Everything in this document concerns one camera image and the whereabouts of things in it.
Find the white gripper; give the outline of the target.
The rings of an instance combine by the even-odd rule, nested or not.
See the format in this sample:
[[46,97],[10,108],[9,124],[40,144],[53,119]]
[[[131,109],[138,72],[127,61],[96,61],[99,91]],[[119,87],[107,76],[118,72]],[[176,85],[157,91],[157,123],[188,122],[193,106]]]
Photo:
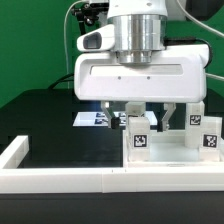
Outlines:
[[175,103],[200,102],[206,96],[205,67],[209,61],[206,44],[168,46],[154,51],[145,64],[122,64],[113,51],[115,31],[106,25],[80,36],[81,55],[75,63],[74,89],[81,100],[99,100],[108,127],[118,129],[108,101],[142,101],[163,104],[158,132],[167,131]]

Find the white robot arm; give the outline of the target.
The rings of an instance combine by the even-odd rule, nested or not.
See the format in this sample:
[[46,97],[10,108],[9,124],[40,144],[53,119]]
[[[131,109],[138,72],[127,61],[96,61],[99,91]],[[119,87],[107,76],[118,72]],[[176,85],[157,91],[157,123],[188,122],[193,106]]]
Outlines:
[[166,0],[107,0],[106,24],[77,39],[74,90],[81,100],[162,103],[161,131],[178,103],[206,96],[210,45],[167,38]]

